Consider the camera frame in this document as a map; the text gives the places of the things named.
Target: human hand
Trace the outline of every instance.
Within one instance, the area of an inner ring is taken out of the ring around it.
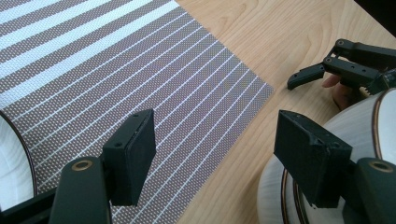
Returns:
[[[332,90],[332,99],[340,110],[344,110],[362,100],[364,96],[359,89],[353,89],[341,84],[340,79],[339,76],[331,75],[324,80],[322,87],[334,87]]]

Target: black plastic bracket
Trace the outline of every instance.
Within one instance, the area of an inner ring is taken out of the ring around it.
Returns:
[[[297,181],[309,203],[336,207],[352,147],[311,119],[280,110],[275,155]]]

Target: wood grain surface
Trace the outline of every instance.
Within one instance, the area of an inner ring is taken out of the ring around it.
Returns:
[[[257,187],[273,154],[278,110],[302,113],[319,124],[338,113],[322,80],[288,91],[288,78],[321,62],[338,38],[394,49],[396,38],[352,0],[177,2],[275,88],[178,223],[258,223]]]

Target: gray placemat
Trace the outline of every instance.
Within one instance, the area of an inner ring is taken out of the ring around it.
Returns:
[[[155,111],[157,155],[114,223],[176,222],[273,91],[176,2],[0,3],[0,109],[39,192],[134,112]]]

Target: plate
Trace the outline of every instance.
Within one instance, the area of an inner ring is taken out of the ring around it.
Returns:
[[[29,150],[11,120],[0,111],[0,209],[5,211],[35,195],[35,169]]]

